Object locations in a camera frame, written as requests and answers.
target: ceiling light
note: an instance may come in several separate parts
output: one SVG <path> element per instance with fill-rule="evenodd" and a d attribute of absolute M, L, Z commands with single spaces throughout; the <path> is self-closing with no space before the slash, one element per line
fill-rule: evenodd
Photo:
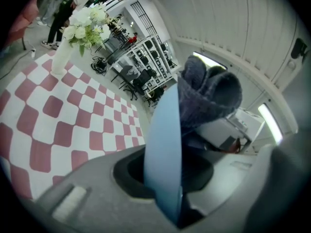
<path fill-rule="evenodd" d="M 258 107 L 259 112 L 261 113 L 263 119 L 266 121 L 274 140 L 278 144 L 282 139 L 283 135 L 281 133 L 280 128 L 277 125 L 276 120 L 274 119 L 273 115 L 271 114 L 269 108 L 264 103 L 261 106 Z"/>
<path fill-rule="evenodd" d="M 193 55 L 199 57 L 204 62 L 204 64 L 207 65 L 208 67 L 220 66 L 223 69 L 227 70 L 227 68 L 225 66 L 219 64 L 216 61 L 213 61 L 212 59 L 210 59 L 210 58 L 208 58 L 208 57 L 206 57 L 206 56 L 204 56 L 198 52 L 193 52 Z"/>

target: green leaves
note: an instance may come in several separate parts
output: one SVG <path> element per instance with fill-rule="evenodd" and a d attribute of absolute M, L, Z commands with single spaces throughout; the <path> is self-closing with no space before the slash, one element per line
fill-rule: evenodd
<path fill-rule="evenodd" d="M 80 45 L 80 54 L 81 54 L 81 57 L 83 57 L 83 54 L 84 54 L 84 46 Z"/>

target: floor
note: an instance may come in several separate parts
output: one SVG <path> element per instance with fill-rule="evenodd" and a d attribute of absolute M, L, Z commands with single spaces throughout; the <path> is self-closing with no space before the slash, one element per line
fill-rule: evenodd
<path fill-rule="evenodd" d="M 24 36 L 27 50 L 23 50 L 21 40 L 18 40 L 10 46 L 8 53 L 0 59 L 0 77 L 2 77 L 6 73 L 8 73 L 8 71 L 20 58 L 12 71 L 6 77 L 0 80 L 0 94 L 2 94 L 10 81 L 18 73 L 20 73 L 24 68 L 26 68 L 34 61 L 31 58 L 31 53 L 27 53 L 28 51 L 30 51 L 33 47 L 36 49 L 35 59 L 50 51 L 40 45 L 40 42 L 47 38 L 50 28 L 48 26 L 39 26 L 36 23 L 34 23 L 33 25 L 33 28 L 28 28 L 26 30 Z M 122 80 L 120 78 L 116 78 L 113 83 L 111 82 L 111 80 L 115 77 L 115 73 L 112 70 L 108 71 L 106 75 L 103 76 L 101 74 L 96 74 L 91 69 L 90 64 L 92 63 L 93 56 L 102 56 L 102 53 L 95 53 L 95 50 L 96 47 L 92 48 L 92 50 L 86 50 L 83 57 L 80 56 L 80 53 L 77 50 L 72 54 L 70 61 L 74 65 L 79 67 L 87 75 L 92 77 L 94 80 L 98 81 L 100 84 L 102 84 L 115 94 L 119 95 L 121 98 L 129 101 L 131 104 L 136 106 L 142 133 L 146 141 L 153 109 L 149 108 L 148 103 L 143 102 L 142 98 L 130 101 L 130 95 L 127 92 L 124 92 L 122 89 L 119 89 L 119 85 Z"/>

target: pink and white checkered floor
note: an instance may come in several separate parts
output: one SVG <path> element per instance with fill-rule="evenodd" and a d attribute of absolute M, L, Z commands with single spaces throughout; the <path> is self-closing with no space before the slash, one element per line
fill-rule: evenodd
<path fill-rule="evenodd" d="M 137 109 L 51 51 L 0 97 L 0 160 L 16 193 L 37 199 L 87 160 L 143 145 Z"/>

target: grey plastic surface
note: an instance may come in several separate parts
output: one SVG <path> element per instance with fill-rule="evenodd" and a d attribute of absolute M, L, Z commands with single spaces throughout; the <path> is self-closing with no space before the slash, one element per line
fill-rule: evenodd
<path fill-rule="evenodd" d="M 88 161 L 48 190 L 37 202 L 51 213 L 73 185 L 89 191 L 66 224 L 82 233 L 196 233 L 264 231 L 286 211 L 310 177 L 310 133 L 289 136 L 278 148 L 264 147 L 257 157 L 206 151 L 214 177 L 188 194 L 192 208 L 206 215 L 180 230 L 154 200 L 134 199 L 116 184 L 115 163 L 136 147 Z"/>
<path fill-rule="evenodd" d="M 152 117 L 147 142 L 144 184 L 155 191 L 157 205 L 163 213 L 177 223 L 182 201 L 177 84 L 166 91 L 159 101 Z"/>

